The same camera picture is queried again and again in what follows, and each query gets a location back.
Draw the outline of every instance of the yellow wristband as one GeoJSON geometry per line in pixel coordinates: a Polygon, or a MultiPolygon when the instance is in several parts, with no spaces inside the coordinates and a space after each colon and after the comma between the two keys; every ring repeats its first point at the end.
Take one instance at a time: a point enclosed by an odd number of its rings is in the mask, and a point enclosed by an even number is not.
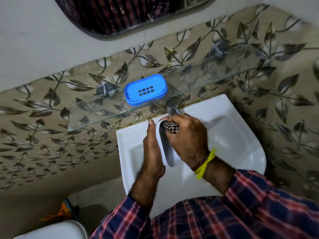
{"type": "Polygon", "coordinates": [[[207,164],[213,160],[213,158],[216,156],[215,155],[215,152],[216,152],[216,148],[214,148],[211,153],[209,154],[208,156],[208,159],[204,162],[204,164],[202,166],[200,166],[198,169],[195,170],[195,175],[196,175],[196,178],[197,179],[201,179],[204,175],[204,172],[205,172],[205,169],[207,167],[207,164]]]}

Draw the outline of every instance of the white ceramic sink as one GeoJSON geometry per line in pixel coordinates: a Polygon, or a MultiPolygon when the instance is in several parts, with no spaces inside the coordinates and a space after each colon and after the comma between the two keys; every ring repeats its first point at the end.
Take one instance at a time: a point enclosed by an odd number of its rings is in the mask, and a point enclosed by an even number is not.
{"type": "MultiPolygon", "coordinates": [[[[261,144],[225,94],[185,107],[181,112],[204,123],[209,149],[216,148],[216,155],[222,160],[236,169],[265,172],[266,157],[261,144]]],[[[154,118],[155,123],[163,116],[154,118]]],[[[126,194],[143,162],[143,139],[147,127],[148,122],[144,121],[116,131],[126,194]]],[[[184,162],[173,168],[166,167],[150,216],[157,216],[179,201],[212,195],[221,194],[205,180],[196,179],[184,162]]]]}

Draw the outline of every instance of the soap dish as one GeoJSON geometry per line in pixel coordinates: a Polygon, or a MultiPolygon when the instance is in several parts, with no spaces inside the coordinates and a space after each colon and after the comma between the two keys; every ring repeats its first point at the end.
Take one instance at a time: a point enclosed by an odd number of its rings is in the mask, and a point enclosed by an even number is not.
{"type": "Polygon", "coordinates": [[[167,90],[164,77],[156,74],[127,84],[124,88],[124,95],[129,105],[139,106],[145,102],[164,97],[167,90]]]}
{"type": "Polygon", "coordinates": [[[169,144],[166,136],[166,129],[163,126],[165,120],[156,123],[156,140],[158,142],[160,152],[162,154],[162,161],[164,166],[175,167],[180,163],[181,158],[178,156],[177,152],[169,144]]]}

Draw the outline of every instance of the floor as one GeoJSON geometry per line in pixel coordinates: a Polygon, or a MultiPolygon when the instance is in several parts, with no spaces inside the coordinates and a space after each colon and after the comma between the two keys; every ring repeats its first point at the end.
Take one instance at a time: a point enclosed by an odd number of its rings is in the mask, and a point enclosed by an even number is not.
{"type": "Polygon", "coordinates": [[[122,177],[106,181],[68,196],[73,206],[80,207],[79,220],[91,234],[101,220],[126,196],[122,177]]]}

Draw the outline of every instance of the mirror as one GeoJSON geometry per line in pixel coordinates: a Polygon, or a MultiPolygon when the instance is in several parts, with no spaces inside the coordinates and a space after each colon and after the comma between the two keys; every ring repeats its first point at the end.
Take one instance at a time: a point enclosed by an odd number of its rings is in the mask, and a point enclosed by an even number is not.
{"type": "Polygon", "coordinates": [[[83,32],[112,37],[142,24],[198,6],[207,0],[55,0],[83,32]]]}

